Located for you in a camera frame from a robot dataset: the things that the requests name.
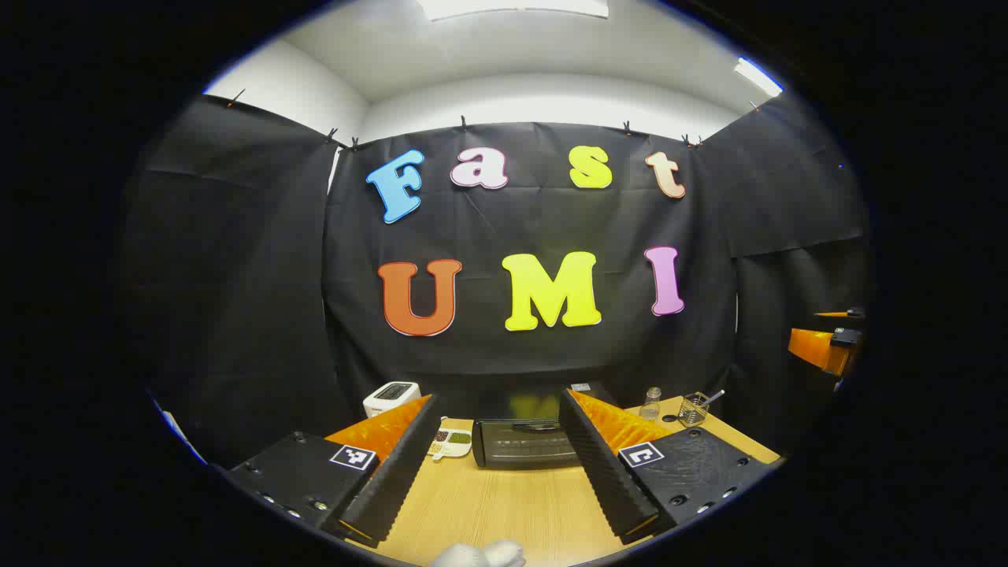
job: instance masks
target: small glass bottle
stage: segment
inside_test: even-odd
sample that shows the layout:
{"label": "small glass bottle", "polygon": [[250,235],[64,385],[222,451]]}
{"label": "small glass bottle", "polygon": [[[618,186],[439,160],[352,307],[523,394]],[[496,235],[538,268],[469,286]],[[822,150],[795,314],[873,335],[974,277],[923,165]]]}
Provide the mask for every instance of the small glass bottle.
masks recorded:
{"label": "small glass bottle", "polygon": [[644,405],[640,407],[640,417],[651,422],[657,420],[658,414],[661,413],[661,406],[658,404],[660,401],[661,389],[657,386],[648,388],[647,394],[644,396]]}

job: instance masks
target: purple letter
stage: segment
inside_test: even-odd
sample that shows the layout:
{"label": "purple letter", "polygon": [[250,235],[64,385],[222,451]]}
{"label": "purple letter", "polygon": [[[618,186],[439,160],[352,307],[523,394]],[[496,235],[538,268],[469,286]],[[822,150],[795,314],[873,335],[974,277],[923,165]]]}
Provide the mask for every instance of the purple letter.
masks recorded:
{"label": "purple letter", "polygon": [[675,286],[675,260],[677,252],[669,246],[657,246],[644,250],[644,257],[651,261],[654,269],[654,305],[651,313],[656,317],[682,311],[685,304],[679,299]]}

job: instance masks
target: ceiling light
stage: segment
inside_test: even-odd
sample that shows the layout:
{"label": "ceiling light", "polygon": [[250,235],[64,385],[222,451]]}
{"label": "ceiling light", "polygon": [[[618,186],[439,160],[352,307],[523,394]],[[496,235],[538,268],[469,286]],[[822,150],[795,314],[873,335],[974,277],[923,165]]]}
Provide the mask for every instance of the ceiling light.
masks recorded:
{"label": "ceiling light", "polygon": [[552,10],[609,18],[608,0],[416,0],[430,21],[496,10]]}
{"label": "ceiling light", "polygon": [[763,91],[771,97],[775,97],[784,92],[783,89],[774,83],[773,79],[767,77],[762,71],[756,69],[753,64],[742,58],[739,58],[739,65],[735,66],[735,72],[752,81],[757,87],[763,89]]}

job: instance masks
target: black fabric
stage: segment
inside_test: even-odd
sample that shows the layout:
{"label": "black fabric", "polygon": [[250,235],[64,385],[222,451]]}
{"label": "black fabric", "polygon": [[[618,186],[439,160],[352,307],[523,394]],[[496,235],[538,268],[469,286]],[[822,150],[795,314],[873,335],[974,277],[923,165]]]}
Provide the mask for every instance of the black fabric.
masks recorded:
{"label": "black fabric", "polygon": [[334,375],[320,277],[335,144],[205,96],[130,189],[123,324],[158,403],[227,467],[300,429],[355,421]]}
{"label": "black fabric", "polygon": [[[578,189],[568,153],[598,145],[614,181]],[[507,156],[506,187],[457,187],[449,179],[462,149],[490,146]],[[409,149],[419,208],[385,224],[384,206],[365,178]],[[664,151],[679,164],[681,200],[665,197],[644,158]],[[480,415],[478,400],[524,383],[601,380],[624,406],[640,404],[648,386],[666,394],[725,385],[733,350],[735,277],[717,217],[723,195],[697,175],[695,153],[680,140],[627,136],[620,130],[570,124],[493,124],[445,128],[377,140],[341,153],[327,206],[325,295],[341,379],[363,400],[384,382],[412,380],[424,393],[456,392],[452,415]],[[685,309],[655,317],[654,274],[644,257],[652,246],[678,250],[675,272]],[[510,273],[501,260],[532,253],[555,275],[563,256],[596,255],[593,287],[602,322],[592,327],[509,332]],[[383,316],[378,267],[408,261],[417,315],[433,309],[427,262],[454,258],[456,318],[434,337],[408,337]]]}
{"label": "black fabric", "polygon": [[732,257],[865,235],[855,166],[814,111],[785,92],[697,147],[728,196],[719,211]]}
{"label": "black fabric", "polygon": [[778,453],[793,453],[836,381],[787,350],[791,329],[821,326],[814,313],[866,305],[869,257],[866,239],[854,238],[735,260],[739,330],[720,417]]}

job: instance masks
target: white wall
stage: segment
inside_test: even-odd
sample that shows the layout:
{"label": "white wall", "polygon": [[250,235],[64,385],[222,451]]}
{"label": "white wall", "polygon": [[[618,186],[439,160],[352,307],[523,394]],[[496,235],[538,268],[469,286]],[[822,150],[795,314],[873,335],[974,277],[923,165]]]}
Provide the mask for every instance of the white wall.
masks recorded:
{"label": "white wall", "polygon": [[606,77],[501,75],[417,90],[368,109],[361,141],[491,122],[566,122],[679,139],[709,137],[739,118],[733,110],[660,87]]}
{"label": "white wall", "polygon": [[234,98],[350,143],[360,135],[368,103],[343,79],[283,40],[267,43],[222,77],[206,94]]}

